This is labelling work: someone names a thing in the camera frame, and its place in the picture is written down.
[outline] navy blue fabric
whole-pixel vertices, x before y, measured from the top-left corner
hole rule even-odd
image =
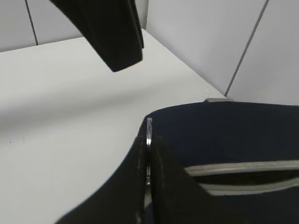
[[[299,107],[239,102],[195,103],[149,114],[184,166],[299,160]]]
[[[218,196],[218,199],[255,224],[298,224],[299,188],[243,196]]]

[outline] white surface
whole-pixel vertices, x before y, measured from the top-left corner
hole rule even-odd
[[[112,73],[84,38],[0,54],[0,223],[52,224],[115,171],[148,113],[222,97],[145,31]]]
[[[147,31],[224,93],[264,0],[150,0]]]
[[[229,96],[235,100],[299,105],[299,1],[271,0]]]
[[[28,0],[38,44],[82,36],[71,21],[50,0]]]
[[[25,1],[0,0],[0,52],[35,44]]]

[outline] black cloth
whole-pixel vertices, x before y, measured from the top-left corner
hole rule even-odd
[[[299,160],[299,106],[204,102],[148,117],[183,167]]]
[[[156,224],[248,224],[206,193],[184,171],[161,136],[146,149],[145,122],[128,155],[110,179],[57,224],[141,224],[145,162],[151,163],[152,200]]]
[[[112,71],[142,60],[135,0],[51,0],[79,29]]]
[[[148,117],[153,119],[153,133],[163,136],[183,167],[299,160],[299,106],[204,102],[164,108]],[[289,178],[289,173],[298,172],[281,173]],[[233,184],[243,182],[246,176],[241,173],[223,178],[227,178],[225,184]],[[263,181],[268,180],[269,174],[263,175]],[[299,223],[299,187],[216,198],[250,223]]]

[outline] white stripe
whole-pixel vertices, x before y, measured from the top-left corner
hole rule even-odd
[[[299,169],[299,160],[208,164],[187,167],[185,171],[190,176],[206,176],[296,169]]]
[[[299,178],[291,179],[288,181],[262,184],[255,186],[230,186],[230,185],[217,185],[217,184],[199,184],[209,194],[214,196],[232,196],[232,195],[254,195],[269,193],[278,190],[285,190],[292,187],[299,186]]]

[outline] white wall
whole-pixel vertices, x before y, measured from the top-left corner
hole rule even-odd
[[[35,45],[24,0],[0,0],[0,52]]]
[[[50,0],[28,0],[38,44],[82,36]]]
[[[299,1],[270,0],[228,95],[299,105]]]
[[[264,0],[150,0],[147,30],[221,93]]]
[[[148,0],[136,0],[145,27]],[[39,44],[82,36],[50,0],[28,0]],[[36,45],[25,0],[0,0],[0,52]]]

